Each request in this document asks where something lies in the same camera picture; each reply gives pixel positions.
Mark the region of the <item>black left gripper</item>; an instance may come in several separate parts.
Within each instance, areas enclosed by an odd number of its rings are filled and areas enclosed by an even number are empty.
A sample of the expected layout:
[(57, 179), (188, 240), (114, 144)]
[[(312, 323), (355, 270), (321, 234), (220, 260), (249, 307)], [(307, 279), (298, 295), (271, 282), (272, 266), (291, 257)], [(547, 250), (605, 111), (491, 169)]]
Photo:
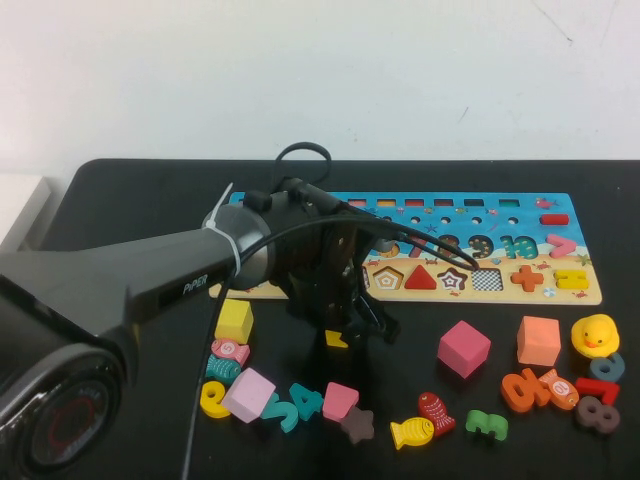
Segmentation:
[(347, 337), (364, 344), (371, 336), (393, 344), (401, 327), (380, 301), (366, 294), (361, 266), (373, 247), (373, 216), (340, 209), (308, 218), (274, 240), (269, 282), (288, 297), (291, 314), (310, 314), (316, 342), (326, 346), (334, 314), (348, 314)]

